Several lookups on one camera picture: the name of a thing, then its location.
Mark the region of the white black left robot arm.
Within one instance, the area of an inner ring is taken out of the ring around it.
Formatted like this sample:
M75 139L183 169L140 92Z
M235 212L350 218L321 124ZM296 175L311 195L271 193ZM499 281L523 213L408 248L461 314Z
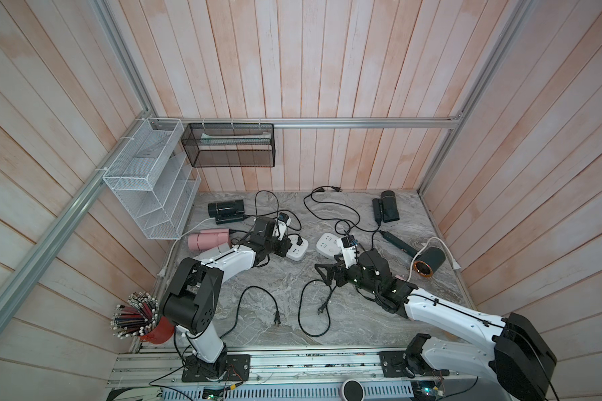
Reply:
M213 325L222 284L258 267L271 254L285 257L292 247L287 237L291 218L258 217L252 230L235 245L220 245L194 258L183 259L160 303L160 314L193 336L196 357L214 364L226 344Z

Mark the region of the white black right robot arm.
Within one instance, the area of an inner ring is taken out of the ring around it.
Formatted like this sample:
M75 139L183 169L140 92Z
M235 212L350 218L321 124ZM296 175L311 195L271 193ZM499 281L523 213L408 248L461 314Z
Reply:
M411 339L402 354L400 373L414 379L454 371L499 384L518 400L545 400L553 389L555 354L523 315L490 315L442 299L391 273L388 262L372 250L348 251L315 270L331 286L352 284L371 294L386 312L428 323L456 336L447 342L427 333Z

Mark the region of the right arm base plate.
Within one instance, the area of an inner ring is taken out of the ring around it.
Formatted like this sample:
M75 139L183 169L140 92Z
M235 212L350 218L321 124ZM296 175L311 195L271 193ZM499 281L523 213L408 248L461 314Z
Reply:
M430 334L419 333L411 340L405 350L379 352L381 368L385 378L409 378L416 376L449 376L448 369L433 369L422 356Z

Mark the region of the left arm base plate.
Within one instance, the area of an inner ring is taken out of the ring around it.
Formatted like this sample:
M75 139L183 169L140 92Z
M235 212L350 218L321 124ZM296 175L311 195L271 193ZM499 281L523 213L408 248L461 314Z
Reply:
M185 359L182 382L244 382L249 379L251 356L249 354L222 354L215 363L207 363L196 356Z

